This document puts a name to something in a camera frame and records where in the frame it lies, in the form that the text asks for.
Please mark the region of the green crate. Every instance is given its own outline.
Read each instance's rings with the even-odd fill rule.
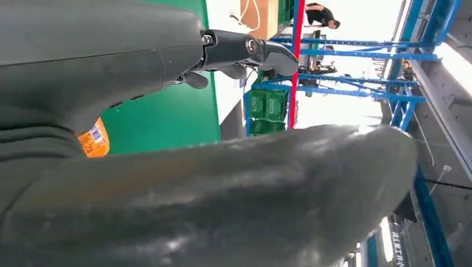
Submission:
[[[271,132],[285,131],[284,122],[272,122],[265,120],[255,120],[251,124],[249,134],[251,136],[266,135]]]
[[[250,110],[249,114],[252,118],[265,118],[266,91],[261,89],[252,89],[249,92]]]
[[[268,90],[265,95],[265,119],[283,122],[287,115],[288,92]]]

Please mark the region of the green wall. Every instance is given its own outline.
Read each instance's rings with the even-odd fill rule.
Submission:
[[[205,0],[148,0],[193,11],[208,26]],[[162,91],[107,110],[103,115],[110,138],[110,154],[128,154],[184,147],[220,140],[212,73],[210,85],[188,85]]]

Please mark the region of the cardboard box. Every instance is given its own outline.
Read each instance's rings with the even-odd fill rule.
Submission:
[[[249,7],[242,22],[249,28],[254,29],[257,27],[257,12],[253,0],[241,0],[241,14],[244,11],[247,1],[249,1]],[[260,39],[270,39],[277,33],[278,29],[279,1],[255,0],[255,2],[259,8],[260,26],[250,34]]]

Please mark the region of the orange label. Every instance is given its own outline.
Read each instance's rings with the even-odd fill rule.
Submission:
[[[82,143],[82,148],[88,157],[103,157],[110,149],[108,136],[101,119],[90,131],[80,135],[78,140]]]

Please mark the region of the red pole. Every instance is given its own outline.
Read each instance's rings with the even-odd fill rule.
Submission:
[[[293,47],[293,54],[298,59],[300,58],[300,42],[301,42],[302,27],[303,27],[303,21],[304,21],[304,13],[305,13],[305,0],[298,0],[296,2],[298,2],[298,8],[294,10],[295,12],[297,12],[297,14],[294,15],[293,27],[296,27],[297,32],[293,36],[294,42],[292,42],[292,47]],[[290,118],[288,121],[288,126],[290,129],[293,129],[293,126],[295,125],[297,88],[298,88],[298,71],[292,76],[292,90],[290,91],[290,103],[289,103]]]

